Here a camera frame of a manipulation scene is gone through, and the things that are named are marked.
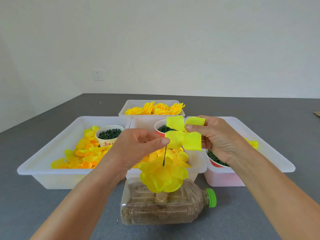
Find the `gray table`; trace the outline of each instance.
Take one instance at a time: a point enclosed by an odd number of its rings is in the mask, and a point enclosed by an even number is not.
[[[69,193],[47,190],[32,176],[18,175],[17,168],[77,117],[117,116],[128,99],[175,99],[186,104],[186,116],[237,117],[296,166],[288,177],[320,203],[320,118],[312,114],[320,110],[320,99],[82,94],[0,133],[0,239],[30,238]],[[203,174],[195,182],[209,187]],[[110,195],[92,239],[279,239],[246,187],[214,188],[217,207],[190,224],[123,225],[124,183]]]

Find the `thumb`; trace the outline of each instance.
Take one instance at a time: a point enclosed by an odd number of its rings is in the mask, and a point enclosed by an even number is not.
[[[142,150],[144,154],[150,154],[155,152],[156,150],[164,148],[166,145],[170,143],[170,139],[163,137],[154,139],[152,141],[148,141],[147,143],[141,144]]]
[[[212,136],[212,128],[204,125],[194,125],[194,124],[186,124],[186,129],[189,132],[198,132],[205,137]]]

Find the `green bottle cap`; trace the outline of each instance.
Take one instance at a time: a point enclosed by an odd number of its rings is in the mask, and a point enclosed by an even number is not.
[[[215,207],[217,205],[217,198],[216,194],[214,193],[214,190],[211,188],[206,188],[205,190],[207,191],[209,196],[209,207]]]

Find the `wall outlet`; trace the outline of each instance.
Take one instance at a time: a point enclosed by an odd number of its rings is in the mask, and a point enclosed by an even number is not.
[[[101,69],[92,70],[92,75],[94,80],[103,80]]]

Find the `plastic bottle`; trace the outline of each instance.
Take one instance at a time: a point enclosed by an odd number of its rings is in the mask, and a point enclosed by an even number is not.
[[[126,225],[188,223],[196,219],[204,207],[216,204],[212,189],[201,190],[190,179],[185,179],[174,192],[153,193],[139,178],[129,178],[124,186],[120,214]]]

